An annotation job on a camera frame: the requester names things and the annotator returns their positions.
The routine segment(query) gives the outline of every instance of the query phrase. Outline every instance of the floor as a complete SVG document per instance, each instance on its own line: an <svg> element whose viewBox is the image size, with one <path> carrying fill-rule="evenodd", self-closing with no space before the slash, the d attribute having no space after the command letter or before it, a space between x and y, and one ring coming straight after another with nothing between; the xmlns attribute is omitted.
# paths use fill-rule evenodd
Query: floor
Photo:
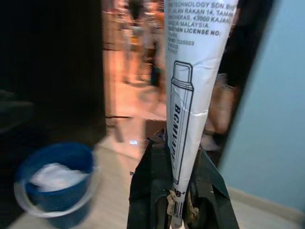
<svg viewBox="0 0 305 229"><path fill-rule="evenodd" d="M155 112L149 112L154 100L152 88L135 79L136 54L131 64L131 84L122 83L122 53L107 51L115 60L115 74L111 77L112 115L131 116L115 123L123 136L118 143L115 132L108 129L108 136L95 149L101 168L100 185L89 218L78 229L125 229L129 209L131 173L135 170L144 150L144 123L146 119L165 120L166 106L160 103ZM261 211L232 200L232 205L241 229L301 229L300 226L276 215ZM24 214L8 229L50 229L43 220Z"/></svg>

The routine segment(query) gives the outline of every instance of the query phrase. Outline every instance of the wall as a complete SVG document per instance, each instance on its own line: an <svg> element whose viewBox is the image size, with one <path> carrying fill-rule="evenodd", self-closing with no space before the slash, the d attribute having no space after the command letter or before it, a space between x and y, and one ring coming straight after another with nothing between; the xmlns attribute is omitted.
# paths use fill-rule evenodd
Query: wall
<svg viewBox="0 0 305 229"><path fill-rule="evenodd" d="M305 1L275 8L221 173L228 186L305 212Z"/></svg>

